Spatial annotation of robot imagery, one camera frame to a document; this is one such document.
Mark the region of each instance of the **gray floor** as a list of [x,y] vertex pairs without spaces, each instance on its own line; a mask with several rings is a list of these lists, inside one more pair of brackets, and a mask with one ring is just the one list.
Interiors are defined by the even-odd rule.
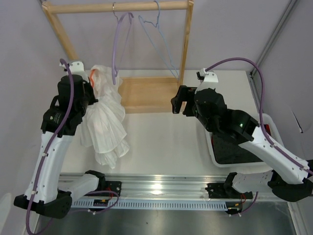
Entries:
[[[37,231],[48,221],[39,219]],[[296,235],[286,203],[256,203],[242,217],[223,211],[110,210],[54,220],[44,235]]]

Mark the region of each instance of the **purple hanger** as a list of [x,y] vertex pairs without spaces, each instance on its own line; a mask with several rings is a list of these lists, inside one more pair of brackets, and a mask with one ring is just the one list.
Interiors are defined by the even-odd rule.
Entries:
[[118,68],[115,66],[115,56],[116,56],[116,48],[117,48],[117,43],[118,43],[118,36],[119,36],[119,31],[121,29],[122,21],[126,15],[128,15],[130,25],[129,25],[128,33],[126,36],[126,41],[125,41],[125,45],[123,48],[120,64],[121,64],[122,59],[123,59],[123,55],[124,55],[125,47],[127,44],[129,32],[131,31],[132,18],[134,18],[134,16],[131,12],[124,13],[120,19],[118,19],[117,16],[115,15],[115,17],[118,19],[118,21],[117,21],[117,27],[116,27],[115,36],[114,36],[113,53],[112,53],[112,80],[113,80],[113,85],[116,84],[115,78],[117,77],[117,74],[118,74]]

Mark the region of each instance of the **white wall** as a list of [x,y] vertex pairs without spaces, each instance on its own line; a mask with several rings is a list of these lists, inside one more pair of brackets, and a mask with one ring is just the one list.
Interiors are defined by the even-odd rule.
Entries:
[[[86,0],[52,0],[54,4],[86,3]],[[92,2],[113,2],[93,0]],[[229,57],[246,57],[257,60],[272,30],[278,22],[289,0],[195,0],[191,35],[187,57],[188,69],[208,67]],[[162,60],[150,44],[142,29],[138,15],[155,21],[156,11],[134,12],[134,23],[126,47],[122,68],[165,69]],[[111,66],[112,45],[116,28],[113,13],[66,14],[60,19],[77,53],[87,67],[94,64]],[[161,29],[164,32],[174,63],[180,64],[185,11],[162,11]],[[149,26],[157,46],[166,54],[161,37]],[[120,40],[122,50],[125,42]],[[219,69],[248,70],[251,66],[242,62],[221,65]]]
[[[313,159],[312,10],[313,1],[300,1],[262,66],[266,84],[264,110],[275,121],[285,146],[308,160]],[[313,198],[300,201],[299,206],[308,234],[313,234]]]
[[[14,200],[33,173],[65,54],[35,0],[0,1],[0,32],[0,198],[10,192]],[[24,220],[25,210],[12,205],[2,234],[22,234]]]

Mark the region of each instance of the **wooden clothing rack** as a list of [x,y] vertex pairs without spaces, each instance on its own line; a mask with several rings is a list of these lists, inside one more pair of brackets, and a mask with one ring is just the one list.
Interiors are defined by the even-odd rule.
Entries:
[[[159,2],[159,5],[161,10],[186,10],[179,80],[173,76],[123,77],[123,84],[118,91],[122,96],[122,105],[127,113],[171,112],[170,100],[176,95],[178,87],[183,84],[194,0],[162,1]],[[114,12],[157,11],[158,6],[153,1],[116,2],[114,8],[113,3],[53,5],[44,1],[43,10],[69,60],[78,60],[75,48],[57,14],[113,12],[113,10]]]

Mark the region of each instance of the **wooden base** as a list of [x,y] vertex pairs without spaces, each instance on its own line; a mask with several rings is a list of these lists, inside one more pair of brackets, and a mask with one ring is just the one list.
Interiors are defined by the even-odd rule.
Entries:
[[165,113],[172,111],[178,81],[174,77],[124,77],[118,91],[128,114]]

